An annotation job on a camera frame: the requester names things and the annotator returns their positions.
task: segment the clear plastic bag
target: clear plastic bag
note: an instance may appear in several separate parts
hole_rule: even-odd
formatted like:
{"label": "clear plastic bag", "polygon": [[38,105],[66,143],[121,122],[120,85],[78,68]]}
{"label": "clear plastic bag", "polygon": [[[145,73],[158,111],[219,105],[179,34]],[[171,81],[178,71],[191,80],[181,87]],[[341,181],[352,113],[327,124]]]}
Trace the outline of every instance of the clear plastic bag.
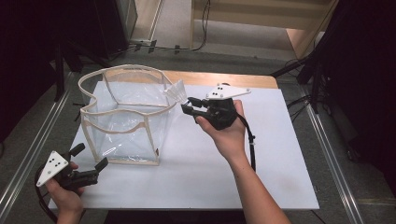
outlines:
{"label": "clear plastic bag", "polygon": [[176,102],[172,85],[157,69],[122,65],[82,77],[81,126],[96,161],[158,165]]}

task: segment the metal frame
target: metal frame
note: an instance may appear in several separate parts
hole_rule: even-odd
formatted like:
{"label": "metal frame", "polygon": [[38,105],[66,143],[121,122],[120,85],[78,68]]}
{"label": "metal frame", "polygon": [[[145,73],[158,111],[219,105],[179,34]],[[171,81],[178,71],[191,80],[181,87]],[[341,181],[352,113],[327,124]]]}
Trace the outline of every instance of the metal frame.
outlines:
{"label": "metal frame", "polygon": [[[300,85],[300,89],[302,96],[309,94],[306,86]],[[318,140],[320,142],[321,148],[323,149],[324,157],[326,158],[326,162],[329,165],[330,171],[332,173],[332,179],[334,180],[335,186],[340,193],[341,200],[343,201],[349,220],[351,223],[362,224],[364,221],[361,216],[361,212],[359,211],[358,203],[356,202],[352,190],[350,189],[344,176],[342,168],[334,155],[332,145],[330,144],[329,138],[327,137],[327,134],[321,123],[320,115],[315,113],[311,105],[308,105],[306,108],[309,118],[311,119],[312,126],[317,133]]]}

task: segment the black curtain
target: black curtain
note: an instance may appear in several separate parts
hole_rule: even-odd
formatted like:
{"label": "black curtain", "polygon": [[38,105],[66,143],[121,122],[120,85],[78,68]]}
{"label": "black curtain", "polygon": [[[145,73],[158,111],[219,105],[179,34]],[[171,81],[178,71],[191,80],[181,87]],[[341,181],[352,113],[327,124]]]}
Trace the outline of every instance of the black curtain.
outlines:
{"label": "black curtain", "polygon": [[0,3],[0,142],[55,81],[50,13],[51,1]]}
{"label": "black curtain", "polygon": [[298,79],[307,81],[321,64],[328,93],[357,133],[349,146],[384,173],[396,195],[395,11],[394,1],[340,0]]}

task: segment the wire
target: wire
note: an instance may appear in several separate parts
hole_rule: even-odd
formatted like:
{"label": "wire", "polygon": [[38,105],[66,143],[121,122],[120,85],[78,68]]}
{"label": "wire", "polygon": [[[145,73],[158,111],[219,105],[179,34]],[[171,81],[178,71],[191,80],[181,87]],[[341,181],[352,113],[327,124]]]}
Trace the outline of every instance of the wire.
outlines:
{"label": "wire", "polygon": [[[85,106],[84,104],[78,104],[78,103],[73,103],[73,105],[79,105],[81,108]],[[81,117],[81,110],[78,111],[78,114],[76,115],[76,118],[74,119],[74,122],[76,122],[80,117]]]}
{"label": "wire", "polygon": [[311,210],[311,212],[312,212],[323,224],[326,224],[326,222],[325,222],[314,210]]}
{"label": "wire", "polygon": [[291,123],[294,123],[294,121],[297,119],[297,117],[301,114],[301,112],[303,112],[303,110],[309,105],[309,101],[306,101],[304,106],[302,108],[300,108],[297,112],[295,112],[294,114],[290,115],[290,117],[295,116],[292,120]]}
{"label": "wire", "polygon": [[236,113],[236,116],[241,119],[242,123],[245,125],[245,127],[247,127],[248,142],[250,145],[250,166],[256,172],[256,156],[254,152],[254,139],[256,136],[254,136],[251,132],[250,127],[248,126],[248,121],[238,113]]}
{"label": "wire", "polygon": [[[130,44],[128,45],[128,49],[125,49],[125,50],[122,50],[122,51],[117,52],[116,55],[113,56],[113,58],[108,59],[106,62],[107,62],[107,63],[113,62],[114,60],[116,60],[117,58],[119,58],[119,57],[121,56],[122,53],[124,53],[124,52],[130,50],[130,49],[131,49],[130,47],[131,47],[132,45],[135,46],[135,44],[131,44],[131,43],[130,43]],[[86,62],[86,61],[82,61],[82,63],[83,63],[83,64],[96,64],[96,63],[94,63],[94,62]]]}
{"label": "wire", "polygon": [[207,21],[209,20],[210,7],[211,7],[211,2],[210,2],[210,0],[207,0],[207,2],[205,4],[205,7],[204,7],[204,12],[202,14],[202,18],[201,18],[201,20],[202,20],[202,29],[203,29],[203,32],[204,32],[204,39],[203,39],[203,41],[201,43],[201,46],[199,46],[198,48],[196,48],[196,49],[176,49],[176,48],[164,48],[164,47],[144,46],[144,45],[138,46],[138,45],[134,44],[132,47],[130,47],[130,48],[126,49],[126,50],[123,50],[120,53],[126,52],[126,51],[131,50],[131,49],[136,49],[136,47],[148,48],[148,49],[176,50],[176,51],[197,51],[197,50],[202,49],[206,45]]}
{"label": "wire", "polygon": [[294,101],[288,103],[287,107],[288,107],[288,109],[290,109],[293,105],[296,105],[296,104],[304,102],[304,101],[310,101],[310,100],[311,100],[311,95],[306,95],[306,96],[303,96],[297,100],[294,100]]}
{"label": "wire", "polygon": [[[288,66],[289,63],[292,62],[292,61],[296,61],[299,65],[303,65],[303,64],[300,64],[300,63],[299,63],[299,60],[298,60],[298,59],[291,59],[291,60],[288,60],[288,61],[285,63],[284,67]],[[296,70],[298,73],[301,72],[301,70],[299,70],[299,69],[297,69],[297,68],[294,68],[293,70]],[[297,77],[297,75],[292,74],[290,71],[288,72],[289,75],[291,75],[292,77]]]}
{"label": "wire", "polygon": [[[41,171],[44,169],[45,164],[42,164],[38,170],[35,172],[35,183],[37,183],[38,178],[40,177]],[[35,193],[37,194],[38,197],[38,204],[40,207],[43,209],[43,211],[47,214],[47,216],[54,222],[56,223],[58,221],[58,218],[53,214],[53,212],[49,209],[47,206],[46,202],[44,201],[44,197],[48,194],[46,193],[45,195],[41,194],[40,188],[35,184]]]}

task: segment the black cable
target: black cable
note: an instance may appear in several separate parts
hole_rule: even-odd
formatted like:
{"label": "black cable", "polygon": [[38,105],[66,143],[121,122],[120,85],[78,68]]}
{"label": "black cable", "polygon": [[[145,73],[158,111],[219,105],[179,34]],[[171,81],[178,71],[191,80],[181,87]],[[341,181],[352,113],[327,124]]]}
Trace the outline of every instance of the black cable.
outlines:
{"label": "black cable", "polygon": [[311,210],[311,212],[312,212],[323,224],[326,224],[326,222],[325,222],[314,210]]}
{"label": "black cable", "polygon": [[256,136],[251,133],[250,127],[248,126],[248,121],[238,113],[236,113],[236,116],[238,116],[238,118],[241,119],[245,127],[247,127],[248,143],[250,147],[250,166],[256,172],[256,156],[254,153],[254,139],[256,138]]}
{"label": "black cable", "polygon": [[310,99],[311,99],[311,95],[303,96],[293,102],[288,103],[287,108],[290,109],[293,105],[296,105],[296,104],[304,102],[304,101],[309,101]]}
{"label": "black cable", "polygon": [[[85,106],[84,104],[77,104],[77,103],[73,103],[73,105],[79,105],[81,108]],[[74,122],[76,122],[80,117],[81,117],[81,110],[78,111],[78,114],[76,115],[76,118],[74,119]]]}
{"label": "black cable", "polygon": [[296,69],[296,68],[298,68],[298,67],[300,67],[302,65],[304,65],[304,67],[309,67],[309,66],[306,66],[305,64],[310,60],[310,57],[311,57],[311,54],[305,56],[302,59],[297,60],[297,62],[295,62],[295,63],[291,63],[291,64],[289,64],[289,65],[287,65],[287,66],[275,71],[274,73],[270,74],[269,76],[271,76],[271,77],[280,77],[280,76],[284,75],[285,73],[287,73],[287,72],[289,72],[291,70],[294,70],[294,69]]}
{"label": "black cable", "polygon": [[[299,63],[299,60],[298,60],[298,59],[291,59],[291,60],[288,60],[288,61],[285,63],[284,67],[287,67],[287,66],[289,65],[289,63],[292,62],[292,61],[296,61],[297,63]],[[296,70],[297,72],[300,73],[301,70],[299,70],[299,69],[297,69],[297,68],[298,68],[298,67],[296,67],[296,68],[294,68],[294,69],[292,69],[292,70]],[[291,73],[292,70],[288,71],[288,74],[291,75],[292,77],[297,77],[297,75],[294,75],[294,74]]]}
{"label": "black cable", "polygon": [[[207,21],[209,19],[209,12],[210,12],[210,7],[211,7],[211,3],[210,0],[207,0],[205,7],[204,7],[204,12],[202,14],[202,29],[204,31],[204,39],[201,43],[201,46],[196,48],[196,49],[176,49],[176,48],[164,48],[164,47],[153,47],[153,46],[144,46],[144,45],[139,45],[139,48],[148,48],[148,49],[164,49],[164,50],[177,50],[177,51],[197,51],[202,49],[205,45],[206,45],[206,37],[207,37]],[[137,45],[134,45],[133,47],[130,47],[126,50],[120,51],[120,53],[126,52],[128,50],[131,49],[135,49],[137,47]]]}
{"label": "black cable", "polygon": [[[40,177],[41,171],[44,169],[45,164],[42,164],[38,170],[35,172],[35,183],[37,183],[38,178]],[[43,209],[43,211],[47,214],[47,216],[54,222],[56,223],[58,221],[58,218],[55,216],[55,214],[49,209],[47,206],[46,202],[44,201],[44,196],[40,192],[40,188],[35,184],[35,193],[37,194],[38,197],[38,203],[40,207]]]}
{"label": "black cable", "polygon": [[294,116],[294,118],[291,120],[291,123],[293,123],[296,119],[297,119],[297,117],[301,114],[301,112],[303,112],[303,110],[309,105],[310,103],[309,102],[305,102],[305,104],[304,104],[304,106],[301,108],[301,109],[299,109],[297,112],[295,112],[294,114],[292,114],[292,115],[290,115],[290,117],[292,117],[292,116]]}

